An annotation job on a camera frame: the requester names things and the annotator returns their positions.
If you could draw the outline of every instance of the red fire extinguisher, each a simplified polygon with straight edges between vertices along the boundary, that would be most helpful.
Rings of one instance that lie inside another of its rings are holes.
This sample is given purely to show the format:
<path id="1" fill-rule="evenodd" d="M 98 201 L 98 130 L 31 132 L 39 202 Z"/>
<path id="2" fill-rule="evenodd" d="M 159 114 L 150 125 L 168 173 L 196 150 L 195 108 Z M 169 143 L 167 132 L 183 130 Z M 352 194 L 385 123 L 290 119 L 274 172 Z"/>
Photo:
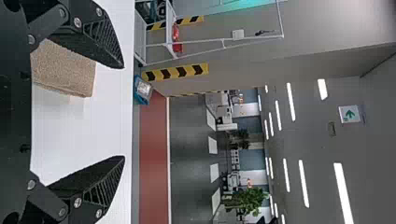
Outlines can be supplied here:
<path id="1" fill-rule="evenodd" d="M 174 23 L 174 25 L 172 26 L 173 32 L 172 32 L 172 39 L 174 42 L 179 42 L 180 39 L 180 31 L 178 29 L 178 25 L 176 23 Z M 182 53 L 183 52 L 183 45 L 182 44 L 174 44 L 173 45 L 173 50 L 176 53 Z"/>

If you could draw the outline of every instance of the red floor stripe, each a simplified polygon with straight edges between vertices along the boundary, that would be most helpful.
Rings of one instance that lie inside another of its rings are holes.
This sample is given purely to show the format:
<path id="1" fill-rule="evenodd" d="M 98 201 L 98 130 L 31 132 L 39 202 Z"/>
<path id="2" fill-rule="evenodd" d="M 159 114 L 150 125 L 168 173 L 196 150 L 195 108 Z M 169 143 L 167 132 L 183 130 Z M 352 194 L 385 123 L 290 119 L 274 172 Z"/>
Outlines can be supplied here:
<path id="1" fill-rule="evenodd" d="M 168 224 L 166 98 L 140 107 L 140 224 Z"/>

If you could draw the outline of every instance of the screw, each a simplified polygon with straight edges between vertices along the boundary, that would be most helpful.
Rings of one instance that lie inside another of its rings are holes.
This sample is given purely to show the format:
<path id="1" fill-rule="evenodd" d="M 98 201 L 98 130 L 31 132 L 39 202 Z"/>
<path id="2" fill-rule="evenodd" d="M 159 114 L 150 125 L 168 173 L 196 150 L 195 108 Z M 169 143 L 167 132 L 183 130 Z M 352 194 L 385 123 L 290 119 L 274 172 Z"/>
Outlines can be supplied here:
<path id="1" fill-rule="evenodd" d="M 103 16 L 103 11 L 101 8 L 97 7 L 96 8 L 96 15 L 98 15 L 98 17 L 102 17 Z"/>
<path id="2" fill-rule="evenodd" d="M 35 188 L 35 180 L 29 180 L 27 183 L 27 190 L 32 190 Z"/>
<path id="3" fill-rule="evenodd" d="M 74 206 L 75 208 L 79 208 L 81 206 L 82 200 L 81 198 L 76 198 Z"/>
<path id="4" fill-rule="evenodd" d="M 75 17 L 75 26 L 77 28 L 81 28 L 81 26 L 82 26 L 81 20 L 79 18 L 77 18 L 77 17 Z"/>
<path id="5" fill-rule="evenodd" d="M 64 215 L 66 215 L 66 209 L 65 209 L 65 208 L 62 208 L 62 209 L 59 211 L 58 215 L 59 215 L 59 217 L 62 217 L 62 216 L 64 216 Z"/>
<path id="6" fill-rule="evenodd" d="M 66 12 L 64 11 L 63 8 L 59 9 L 59 14 L 61 15 L 62 18 L 66 17 Z"/>
<path id="7" fill-rule="evenodd" d="M 100 218 L 102 216 L 103 212 L 102 209 L 99 209 L 96 211 L 96 218 Z"/>
<path id="8" fill-rule="evenodd" d="M 27 37 L 29 39 L 29 44 L 30 45 L 35 44 L 35 37 L 33 35 L 28 35 Z"/>

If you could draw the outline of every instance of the ceiling light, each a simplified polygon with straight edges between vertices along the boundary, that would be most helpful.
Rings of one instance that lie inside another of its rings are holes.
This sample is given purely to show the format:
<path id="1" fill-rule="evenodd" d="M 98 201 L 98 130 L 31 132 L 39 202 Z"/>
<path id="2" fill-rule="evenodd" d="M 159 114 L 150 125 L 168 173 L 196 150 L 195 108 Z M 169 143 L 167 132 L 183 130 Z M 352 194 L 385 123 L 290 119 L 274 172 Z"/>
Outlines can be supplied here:
<path id="1" fill-rule="evenodd" d="M 260 95 L 257 96 L 259 98 L 259 110 L 262 112 L 262 97 Z"/>
<path id="2" fill-rule="evenodd" d="M 301 178 L 301 185 L 303 188 L 304 204 L 305 204 L 305 207 L 309 208 L 308 190 L 306 188 L 305 171 L 304 171 L 303 161 L 299 160 L 298 165 L 300 168 L 300 178 Z"/>
<path id="3" fill-rule="evenodd" d="M 279 101 L 275 101 L 275 108 L 276 108 L 276 117 L 277 117 L 277 127 L 280 131 L 282 131 L 282 121 L 280 120 L 280 113 L 279 113 Z"/>
<path id="4" fill-rule="evenodd" d="M 274 216 L 274 201 L 272 195 L 270 195 L 270 206 L 271 206 L 271 215 Z"/>
<path id="5" fill-rule="evenodd" d="M 277 212 L 277 204 L 275 203 L 275 217 L 279 217 L 278 212 Z"/>
<path id="6" fill-rule="evenodd" d="M 264 126 L 265 126 L 265 137 L 268 139 L 270 139 L 270 135 L 268 134 L 268 123 L 267 120 L 264 121 Z"/>
<path id="7" fill-rule="evenodd" d="M 289 170 L 286 159 L 283 159 L 283 169 L 285 170 L 286 191 L 290 192 Z"/>
<path id="8" fill-rule="evenodd" d="M 267 175 L 268 176 L 270 176 L 270 167 L 268 166 L 268 158 L 267 157 L 265 157 L 265 169 L 266 169 L 266 172 L 267 172 Z"/>
<path id="9" fill-rule="evenodd" d="M 270 130 L 271 130 L 271 136 L 274 137 L 274 124 L 272 122 L 272 114 L 271 112 L 268 114 L 269 118 L 270 118 Z"/>
<path id="10" fill-rule="evenodd" d="M 274 179 L 274 169 L 272 166 L 272 159 L 270 158 L 270 172 L 271 172 L 271 179 Z"/>
<path id="11" fill-rule="evenodd" d="M 295 121 L 296 120 L 296 113 L 294 110 L 294 100 L 293 100 L 293 93 L 291 91 L 291 85 L 288 82 L 287 84 L 287 88 L 288 88 L 288 96 L 289 96 L 289 104 L 290 104 L 290 113 L 291 113 L 291 120 Z"/>
<path id="12" fill-rule="evenodd" d="M 345 224 L 353 224 L 352 210 L 350 209 L 349 197 L 347 195 L 347 183 L 344 176 L 343 165 L 341 163 L 335 163 L 334 171 L 337 179 L 338 192 L 340 195 Z"/>
<path id="13" fill-rule="evenodd" d="M 318 86 L 319 86 L 320 99 L 325 100 L 328 97 L 326 80 L 318 79 Z"/>

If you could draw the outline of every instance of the gray floor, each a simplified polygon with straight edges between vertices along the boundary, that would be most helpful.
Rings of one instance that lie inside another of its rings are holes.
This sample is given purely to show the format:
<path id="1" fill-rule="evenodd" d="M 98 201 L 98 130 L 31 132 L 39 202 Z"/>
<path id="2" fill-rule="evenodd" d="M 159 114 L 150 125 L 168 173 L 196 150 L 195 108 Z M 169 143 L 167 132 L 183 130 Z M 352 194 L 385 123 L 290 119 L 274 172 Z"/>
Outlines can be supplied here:
<path id="1" fill-rule="evenodd" d="M 218 141 L 218 155 L 209 154 L 207 137 Z M 211 198 L 220 178 L 210 183 L 210 165 L 219 172 L 231 170 L 227 162 L 225 133 L 214 132 L 206 123 L 205 96 L 170 99 L 172 222 L 210 223 Z"/>

